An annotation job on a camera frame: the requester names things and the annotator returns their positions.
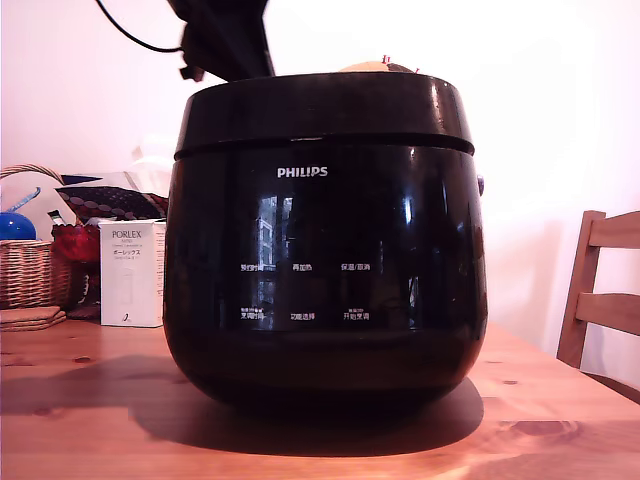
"black rice cooker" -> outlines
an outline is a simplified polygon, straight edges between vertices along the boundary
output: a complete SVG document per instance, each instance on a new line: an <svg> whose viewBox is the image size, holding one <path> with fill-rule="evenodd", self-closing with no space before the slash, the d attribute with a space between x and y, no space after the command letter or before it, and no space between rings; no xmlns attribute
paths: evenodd
<svg viewBox="0 0 640 480"><path fill-rule="evenodd" d="M249 408L404 408L452 390L487 321L473 153L458 91L425 75L196 93L167 226L179 367Z"/></svg>

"wooden chair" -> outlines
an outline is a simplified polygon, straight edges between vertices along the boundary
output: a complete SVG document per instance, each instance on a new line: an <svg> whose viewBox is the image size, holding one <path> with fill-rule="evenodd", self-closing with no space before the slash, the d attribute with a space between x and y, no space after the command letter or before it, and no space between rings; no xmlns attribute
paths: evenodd
<svg viewBox="0 0 640 480"><path fill-rule="evenodd" d="M558 345L557 358L578 369L588 323L640 335L640 295L593 293L601 247L640 249L640 211L605 217L605 213L595 211L582 216ZM639 391L601 375L587 375L640 404Z"/></svg>

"wooden table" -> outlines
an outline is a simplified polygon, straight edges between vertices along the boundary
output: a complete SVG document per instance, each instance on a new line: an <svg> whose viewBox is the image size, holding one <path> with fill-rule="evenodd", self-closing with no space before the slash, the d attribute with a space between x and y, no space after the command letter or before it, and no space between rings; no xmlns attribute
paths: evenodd
<svg viewBox="0 0 640 480"><path fill-rule="evenodd" d="M640 406L490 325L469 378L403 424L235 414L162 329L2 335L2 479L640 479Z"/></svg>

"coaster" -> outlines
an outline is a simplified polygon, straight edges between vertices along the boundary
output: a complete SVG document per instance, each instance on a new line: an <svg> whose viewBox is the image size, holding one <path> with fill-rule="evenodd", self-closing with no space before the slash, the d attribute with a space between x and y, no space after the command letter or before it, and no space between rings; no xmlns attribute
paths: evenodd
<svg viewBox="0 0 640 480"><path fill-rule="evenodd" d="M0 331L42 330L66 320L60 307L15 308L0 311Z"/></svg>

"white wall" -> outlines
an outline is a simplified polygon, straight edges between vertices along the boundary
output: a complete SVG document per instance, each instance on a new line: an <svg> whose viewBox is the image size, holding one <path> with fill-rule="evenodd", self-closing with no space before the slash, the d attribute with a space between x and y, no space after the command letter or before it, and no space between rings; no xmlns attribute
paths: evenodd
<svg viewBox="0 0 640 480"><path fill-rule="evenodd" d="M105 4L141 38L178 44L164 0ZM4 164L123 169L145 135L177 135L187 97L217 83L182 81L179 54L129 42L92 1L2 8ZM491 319L554 354L582 211L640 209L640 2L271 0L266 23L279 74L386 54L458 87L486 177ZM44 186L27 178L3 195ZM640 293L633 253L603 253L598 291ZM640 386L638 339L588 337L583 367Z"/></svg>

